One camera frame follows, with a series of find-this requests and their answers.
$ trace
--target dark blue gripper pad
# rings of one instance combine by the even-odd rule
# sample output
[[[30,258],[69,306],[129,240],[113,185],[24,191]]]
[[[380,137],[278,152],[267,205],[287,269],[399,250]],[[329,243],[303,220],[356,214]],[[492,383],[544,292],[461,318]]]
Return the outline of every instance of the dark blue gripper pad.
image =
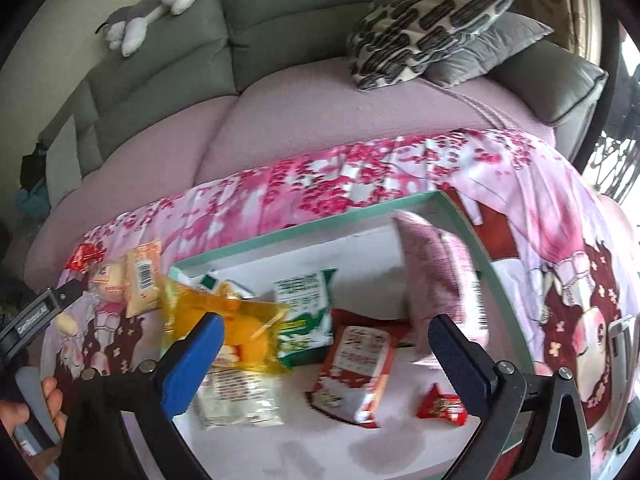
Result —
[[[428,335],[431,350],[466,410],[486,420],[497,386],[494,361],[478,343],[470,342],[446,314],[431,320]]]
[[[207,312],[185,339],[169,348],[159,365],[171,354],[173,359],[176,354],[178,357],[162,382],[161,406],[166,416],[171,418],[187,410],[224,339],[222,318]]]

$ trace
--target black and white pillow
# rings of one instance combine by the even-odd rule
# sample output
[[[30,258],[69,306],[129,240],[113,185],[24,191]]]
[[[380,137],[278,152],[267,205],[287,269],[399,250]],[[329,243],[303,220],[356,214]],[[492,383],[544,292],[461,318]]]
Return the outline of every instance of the black and white pillow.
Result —
[[[409,81],[461,50],[514,0],[375,0],[348,39],[358,88]]]

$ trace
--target pink snack package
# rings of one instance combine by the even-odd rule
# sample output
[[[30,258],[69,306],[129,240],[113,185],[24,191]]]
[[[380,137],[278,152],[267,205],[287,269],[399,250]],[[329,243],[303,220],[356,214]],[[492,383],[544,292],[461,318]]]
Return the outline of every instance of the pink snack package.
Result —
[[[469,341],[485,347],[489,331],[482,292],[465,243],[417,214],[396,211],[391,216],[404,252],[414,362],[440,368],[428,339],[429,322],[438,314],[449,314]]]

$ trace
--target pink sofa cover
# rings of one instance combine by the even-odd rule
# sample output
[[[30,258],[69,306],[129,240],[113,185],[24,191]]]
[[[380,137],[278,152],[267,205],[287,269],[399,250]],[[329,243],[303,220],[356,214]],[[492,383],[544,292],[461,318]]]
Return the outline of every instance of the pink sofa cover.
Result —
[[[551,127],[488,78],[453,90],[419,78],[358,91],[341,58],[288,68],[239,98],[182,110],[119,147],[53,210],[28,253],[25,282],[34,290],[55,285],[85,232],[194,184],[356,140],[457,127],[518,128],[554,143]]]

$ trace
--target stuffed animal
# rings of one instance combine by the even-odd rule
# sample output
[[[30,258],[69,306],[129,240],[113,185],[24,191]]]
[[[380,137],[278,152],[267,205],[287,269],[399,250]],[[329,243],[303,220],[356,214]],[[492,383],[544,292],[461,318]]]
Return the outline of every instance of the stuffed animal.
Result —
[[[102,30],[111,50],[119,48],[124,57],[129,57],[145,41],[146,29],[171,11],[174,16],[183,13],[195,0],[140,0],[132,6],[121,7],[110,14],[95,31]]]

